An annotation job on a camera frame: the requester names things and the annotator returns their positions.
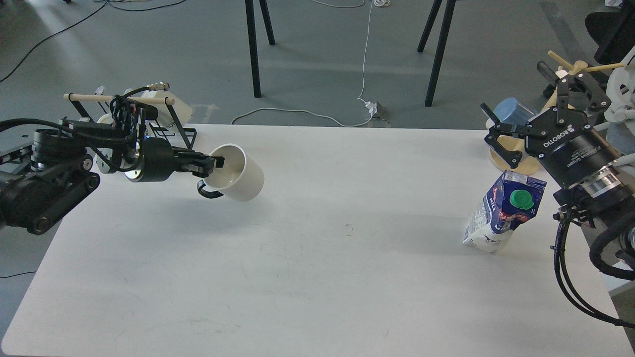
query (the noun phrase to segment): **black chair leg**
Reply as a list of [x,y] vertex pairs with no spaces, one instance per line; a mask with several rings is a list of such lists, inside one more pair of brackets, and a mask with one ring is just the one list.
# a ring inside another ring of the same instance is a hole
[[244,0],[247,14],[247,35],[249,36],[249,55],[251,58],[251,79],[253,81],[253,96],[262,97],[260,92],[260,72],[258,70],[258,46],[256,44],[256,20],[253,14],[253,0]]
[[443,53],[445,52],[445,44],[448,41],[448,33],[450,32],[450,24],[452,23],[452,15],[454,14],[454,5],[457,0],[448,0],[441,23],[441,33],[439,35],[439,43],[437,51],[434,54],[434,63],[432,64],[432,74],[430,75],[430,83],[428,84],[428,92],[425,95],[425,106],[432,106],[434,91],[436,89],[437,80],[439,79],[439,71],[441,70],[441,62],[443,61]]
[[419,53],[424,51],[425,44],[428,42],[428,37],[430,37],[434,20],[436,19],[436,15],[439,13],[439,8],[441,7],[441,1],[442,0],[434,0],[434,3],[432,4],[430,15],[428,15],[428,21],[425,23],[424,33],[421,35],[419,46],[417,46],[417,52]]
[[267,0],[260,0],[260,9],[262,10],[262,18],[265,21],[265,29],[267,29],[267,39],[271,46],[276,44],[274,38],[274,31],[271,27],[271,17],[269,17],[269,8],[267,7]]

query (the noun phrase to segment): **white mug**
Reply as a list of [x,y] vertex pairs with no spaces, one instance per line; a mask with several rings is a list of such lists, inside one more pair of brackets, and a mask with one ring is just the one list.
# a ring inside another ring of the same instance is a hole
[[265,184],[265,175],[243,148],[235,144],[225,144],[214,149],[210,156],[225,158],[223,167],[214,168],[211,174],[203,179],[210,189],[239,202],[246,202],[258,196]]

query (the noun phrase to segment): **white robot part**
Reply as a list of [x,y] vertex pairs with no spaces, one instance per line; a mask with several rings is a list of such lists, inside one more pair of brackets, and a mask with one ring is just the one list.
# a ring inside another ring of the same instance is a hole
[[611,106],[604,115],[612,123],[627,122],[629,129],[635,132],[633,123],[628,123],[635,119],[635,47],[622,63],[624,67],[614,69],[608,78],[606,95],[611,99]]
[[[176,112],[181,125],[186,124],[192,116],[192,107],[187,105],[183,100],[180,100],[170,91],[145,91],[143,94],[141,94],[141,97],[174,99],[174,104],[172,105],[172,107],[174,108],[174,111]],[[161,125],[163,128],[166,128],[172,133],[178,134],[178,127],[174,123],[174,119],[172,118],[168,107],[166,105],[157,105],[156,107],[159,111],[159,117],[157,118],[159,125]]]

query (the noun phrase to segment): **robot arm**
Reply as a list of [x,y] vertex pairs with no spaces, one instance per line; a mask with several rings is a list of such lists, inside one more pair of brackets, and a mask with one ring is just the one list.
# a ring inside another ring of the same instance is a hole
[[[132,182],[164,181],[173,172],[205,178],[214,167],[223,166],[221,157],[149,137],[145,121],[154,120],[157,112],[151,105],[115,96],[111,111],[112,124],[25,118],[0,122],[0,131],[25,124],[52,127],[36,130],[31,145],[0,156],[0,229],[9,225],[43,234],[88,197],[100,183],[99,175],[90,171],[93,157],[88,149],[98,156],[103,173],[125,172]],[[11,163],[17,168],[1,171]],[[207,198],[221,196],[200,185],[198,191]]]
[[[595,227],[594,219],[599,219],[606,224],[607,230],[591,245],[591,262],[607,275],[635,280],[635,190],[617,177],[613,166],[620,154],[589,125],[589,117],[601,114],[609,108],[611,101],[586,72],[557,77],[543,62],[538,64],[538,69],[556,83],[557,105],[535,116],[525,126],[501,123],[485,104],[481,105],[495,123],[485,142],[515,168],[522,152],[506,150],[497,138],[508,135],[524,139],[525,151],[538,159],[561,187],[554,194],[561,205],[554,215],[560,225],[556,244],[551,248],[556,278],[567,299],[589,316],[635,328],[633,323],[612,318],[590,306],[574,289],[566,272],[565,243],[570,224]],[[589,99],[585,112],[568,108],[569,90],[574,87],[584,91]],[[611,241],[617,241],[621,247],[616,257],[633,270],[618,269],[603,261],[601,254]]]

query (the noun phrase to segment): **white table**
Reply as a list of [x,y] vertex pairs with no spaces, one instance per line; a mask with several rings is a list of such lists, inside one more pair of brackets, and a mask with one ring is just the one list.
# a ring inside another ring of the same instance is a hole
[[[569,305],[552,250],[556,184],[496,255],[461,244],[500,175],[483,131],[205,126],[243,146],[253,201],[197,179],[101,186],[63,221],[2,348],[31,356],[632,356]],[[615,309],[577,227],[568,267]]]

